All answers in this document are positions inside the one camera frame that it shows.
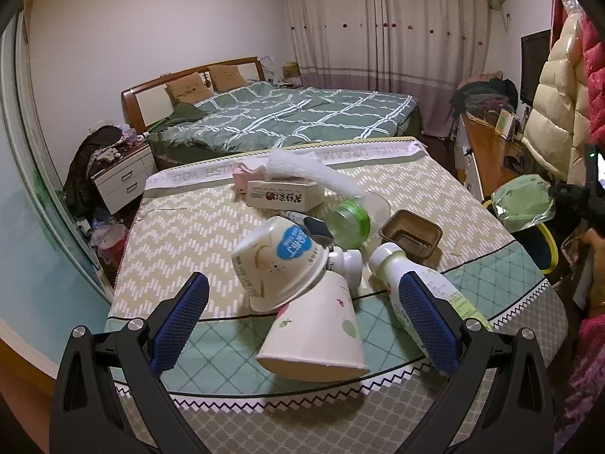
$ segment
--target pillow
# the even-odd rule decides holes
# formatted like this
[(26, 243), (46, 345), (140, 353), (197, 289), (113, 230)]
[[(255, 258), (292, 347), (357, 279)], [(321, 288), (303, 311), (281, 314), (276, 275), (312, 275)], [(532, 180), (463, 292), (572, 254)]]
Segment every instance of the pillow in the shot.
[(179, 78), (166, 85), (166, 92), (172, 100), (172, 104), (176, 102), (186, 102), (187, 104), (195, 104), (196, 102), (210, 99), (213, 92), (206, 87), (204, 80), (198, 73), (192, 73), (186, 77)]
[(476, 81), (489, 81), (492, 78), (498, 78), (498, 80), (502, 80), (503, 75), (504, 74), (499, 70), (496, 73), (484, 73), (481, 75), (474, 75), (474, 77), (468, 77), (462, 80), (461, 83), (458, 84), (458, 90), (460, 90), (465, 85), (468, 85), (469, 83), (474, 83)]
[(246, 78), (240, 74), (240, 69), (237, 65), (214, 65), (209, 66), (208, 71), (213, 80), (214, 89), (217, 92), (229, 92), (229, 90), (245, 87), (248, 85)]

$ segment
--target bed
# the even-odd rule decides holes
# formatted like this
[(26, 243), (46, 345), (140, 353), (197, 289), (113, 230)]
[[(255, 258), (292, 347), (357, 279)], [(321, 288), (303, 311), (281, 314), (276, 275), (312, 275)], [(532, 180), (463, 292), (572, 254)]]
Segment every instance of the bed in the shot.
[[(237, 65), (249, 85), (196, 103), (203, 118), (173, 110), (166, 85), (199, 73), (213, 89), (208, 71), (213, 65)], [(162, 167), (317, 141), (418, 136), (422, 128), (412, 96), (312, 87), (280, 89), (264, 81), (257, 58), (164, 75), (125, 90), (122, 101), (129, 124), (138, 133), (149, 131), (149, 144)]]
[[(426, 262), (443, 273), (501, 332), (531, 327), (548, 365), (566, 336), (565, 310), (533, 261), (479, 201), (414, 138), (372, 138), (291, 147), (437, 223), (444, 232)], [(162, 171), (147, 180), (108, 315), (107, 330), (147, 317), (201, 271), (211, 299), (174, 369), (161, 380), (214, 453), (394, 452), (428, 410), (444, 379), (392, 315), (385, 289), (367, 268), (352, 292), (370, 373), (309, 384), (277, 377), (255, 360), (275, 316), (249, 309), (231, 266), (231, 249), (271, 212), (246, 206), (233, 190), (240, 154)], [(340, 201), (328, 196), (318, 217)], [(380, 244), (372, 238), (364, 257)], [(129, 397), (116, 386), (134, 432), (152, 443)], [(491, 385), (488, 372), (457, 440), (467, 437)]]

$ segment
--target paper cup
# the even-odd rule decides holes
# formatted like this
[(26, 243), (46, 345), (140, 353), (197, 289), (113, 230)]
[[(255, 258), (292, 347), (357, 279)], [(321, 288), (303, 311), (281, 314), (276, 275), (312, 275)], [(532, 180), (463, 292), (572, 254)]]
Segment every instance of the paper cup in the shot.
[(306, 382), (369, 372), (346, 280), (326, 271), (314, 288), (279, 309), (256, 360), (280, 377)]
[(235, 274), (257, 312), (270, 312), (313, 288), (326, 270), (328, 252), (302, 229), (274, 216), (233, 249)]

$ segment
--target person's hand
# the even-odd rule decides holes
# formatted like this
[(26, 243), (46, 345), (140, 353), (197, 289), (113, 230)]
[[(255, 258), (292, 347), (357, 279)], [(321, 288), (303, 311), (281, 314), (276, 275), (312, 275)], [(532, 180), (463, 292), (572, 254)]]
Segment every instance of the person's hand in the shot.
[(582, 236), (582, 242), (592, 247), (595, 260), (592, 267), (592, 289), (588, 296), (592, 314), (605, 314), (605, 238), (594, 229)]

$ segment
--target white nightstand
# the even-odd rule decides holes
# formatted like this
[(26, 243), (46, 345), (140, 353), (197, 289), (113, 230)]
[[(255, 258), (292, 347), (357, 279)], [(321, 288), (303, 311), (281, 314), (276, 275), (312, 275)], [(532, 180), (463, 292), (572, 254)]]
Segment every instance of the white nightstand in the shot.
[(95, 174), (93, 182), (113, 215), (143, 194), (147, 177), (156, 172), (151, 148), (146, 143), (139, 143), (120, 162)]

